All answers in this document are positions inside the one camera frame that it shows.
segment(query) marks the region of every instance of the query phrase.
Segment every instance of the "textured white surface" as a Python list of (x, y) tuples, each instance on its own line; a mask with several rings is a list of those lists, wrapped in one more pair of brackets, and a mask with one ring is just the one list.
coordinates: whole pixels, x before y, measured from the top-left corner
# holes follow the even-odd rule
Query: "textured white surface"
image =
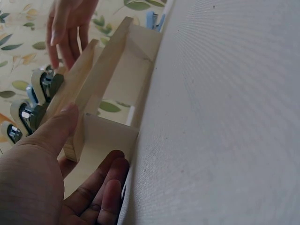
[(175, 2), (120, 224), (300, 224), (299, 22), (298, 0)]

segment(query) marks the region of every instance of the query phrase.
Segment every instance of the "leaf pattern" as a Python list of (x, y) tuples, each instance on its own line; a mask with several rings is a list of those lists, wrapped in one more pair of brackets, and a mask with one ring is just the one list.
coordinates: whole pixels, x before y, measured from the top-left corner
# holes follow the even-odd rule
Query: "leaf pattern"
[(104, 38), (104, 37), (101, 37), (100, 40), (101, 40), (101, 42), (102, 42), (104, 45), (107, 45), (107, 43), (109, 42), (109, 40), (107, 40), (107, 39)]
[(28, 87), (29, 84), (25, 81), (14, 81), (14, 82), (12, 82), (12, 85), (17, 90), (26, 91), (26, 88)]
[(121, 111), (119, 107), (109, 102), (101, 102), (99, 108), (109, 113), (117, 113)]
[(3, 47), (3, 48), (1, 48), (1, 49), (4, 50), (4, 51), (8, 51), (8, 50), (13, 50), (13, 49), (15, 49), (15, 48), (18, 48), (18, 47), (20, 47), (21, 45), (23, 45), (23, 43), (22, 43), (22, 44), (18, 44), (18, 45), (8, 45), (8, 46), (5, 46), (5, 47)]
[(32, 54), (28, 54), (28, 55), (23, 56), (22, 57), (22, 59), (24, 60), (23, 64), (24, 65), (30, 64), (34, 60), (34, 58), (36, 57), (36, 55), (37, 55), (36, 53), (32, 53)]
[(32, 4), (28, 4), (24, 7), (23, 12), (27, 11), (28, 9), (30, 9), (32, 7)]
[(148, 8), (150, 8), (150, 5), (145, 3), (145, 2), (141, 2), (141, 1), (136, 1), (136, 2), (130, 2), (128, 4), (125, 5), (126, 7), (136, 10), (136, 11), (142, 11), (142, 10), (146, 10)]
[(45, 50), (46, 44), (45, 41), (40, 41), (40, 42), (36, 42), (32, 47), (37, 50)]
[(157, 7), (164, 7), (163, 4), (161, 4), (161, 3), (157, 2), (157, 1), (146, 0), (146, 2), (148, 2), (148, 3), (150, 3), (150, 4), (154, 5), (154, 6), (157, 6)]
[(6, 66), (8, 64), (8, 61), (4, 61), (0, 63), (0, 67)]
[(33, 27), (33, 26), (34, 26), (34, 23), (32, 23), (32, 22), (27, 22), (27, 23), (25, 23), (23, 26), (25, 26), (25, 27)]
[(6, 91), (2, 91), (0, 92), (0, 97), (1, 98), (11, 98), (15, 95), (15, 92), (11, 91), (11, 90), (6, 90)]
[(12, 35), (13, 35), (13, 34), (10, 34), (10, 35), (7, 35), (6, 37), (2, 38), (2, 39), (0, 40), (0, 46), (3, 45), (3, 44), (5, 44), (5, 43), (10, 39), (10, 37), (11, 37)]
[(35, 15), (38, 15), (38, 11), (36, 9), (32, 8), (27, 12), (27, 14), (31, 15), (31, 16), (35, 16)]

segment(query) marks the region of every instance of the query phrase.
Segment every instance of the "plywood edge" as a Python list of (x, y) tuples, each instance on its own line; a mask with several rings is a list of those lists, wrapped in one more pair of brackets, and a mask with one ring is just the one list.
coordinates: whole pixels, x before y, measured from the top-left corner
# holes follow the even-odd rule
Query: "plywood edge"
[(65, 80), (49, 104), (41, 124), (45, 123), (49, 118), (59, 112), (62, 107), (68, 103), (67, 101), (71, 98), (71, 95), (74, 94), (74, 90), (80, 88), (80, 86), (78, 87), (78, 83), (85, 78), (85, 76), (82, 75), (82, 69), (89, 63), (98, 42), (98, 40), (93, 39), (82, 52), (71, 70), (64, 74)]
[[(97, 62), (90, 70), (87, 78), (80, 88), (80, 91), (78, 92), (78, 95), (75, 97), (74, 103), (79, 109), (79, 121), (83, 118), (87, 103), (92, 94), (95, 93), (96, 88), (98, 89), (98, 99), (101, 100), (103, 98), (109, 81), (118, 65), (121, 55), (123, 54), (127, 34), (129, 32), (129, 26), (131, 25), (132, 21), (133, 19), (130, 17), (126, 17), (122, 21), (121, 25), (115, 31), (106, 47), (103, 49)], [(66, 142), (67, 146), (73, 146), (76, 160), (80, 158), (82, 146), (84, 145), (84, 133), (82, 126), (83, 124), (77, 125), (74, 136), (70, 137)]]
[(140, 53), (143, 53), (149, 60), (154, 62), (162, 36), (163, 34), (160, 32), (132, 24), (128, 35), (128, 43), (132, 45), (133, 51), (139, 49)]

